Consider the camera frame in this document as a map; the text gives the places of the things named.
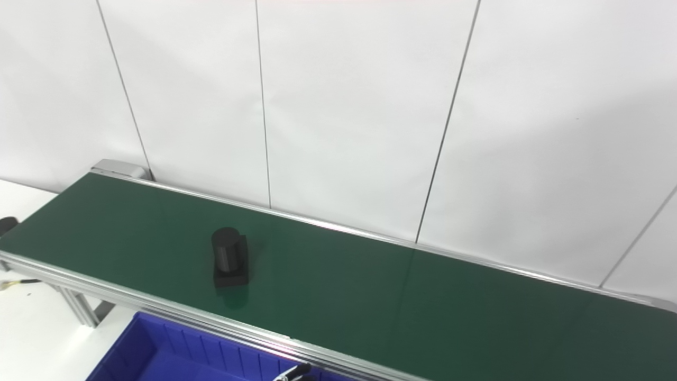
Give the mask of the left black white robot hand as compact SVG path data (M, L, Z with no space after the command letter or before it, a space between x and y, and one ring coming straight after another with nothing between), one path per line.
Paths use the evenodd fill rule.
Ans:
M304 364L298 364L297 366L291 367L290 369L285 370L278 376L276 376L274 381L300 381L300 380L316 380L316 377L311 374L312 365L308 362Z

